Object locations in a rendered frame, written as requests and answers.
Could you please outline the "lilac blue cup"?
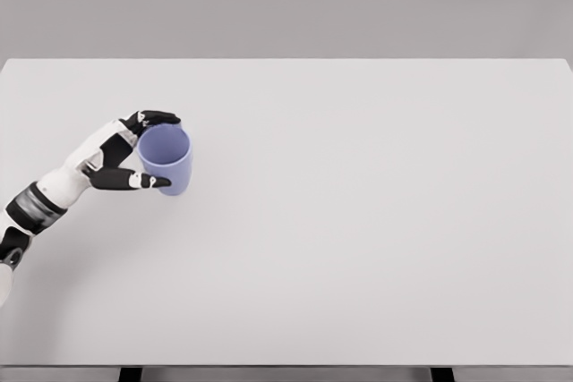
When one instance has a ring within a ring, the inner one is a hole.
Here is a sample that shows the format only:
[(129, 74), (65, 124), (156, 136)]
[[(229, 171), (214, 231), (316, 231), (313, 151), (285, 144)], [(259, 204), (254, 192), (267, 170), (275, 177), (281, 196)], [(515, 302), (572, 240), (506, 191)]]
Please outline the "lilac blue cup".
[(192, 139), (180, 124), (158, 124), (145, 131), (136, 145), (146, 173), (167, 178), (171, 184), (159, 190), (178, 196), (188, 188), (192, 177)]

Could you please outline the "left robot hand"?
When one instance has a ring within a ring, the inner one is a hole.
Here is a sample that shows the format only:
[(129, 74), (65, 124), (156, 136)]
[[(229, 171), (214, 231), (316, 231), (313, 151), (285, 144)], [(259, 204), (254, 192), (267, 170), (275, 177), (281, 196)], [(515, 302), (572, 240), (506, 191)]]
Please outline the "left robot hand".
[(138, 140), (148, 129), (161, 124), (178, 125), (173, 113), (140, 110), (126, 118), (115, 119), (92, 133), (64, 162), (85, 177), (89, 186), (104, 191), (132, 191), (163, 188), (167, 178), (135, 172), (121, 164), (133, 153)]

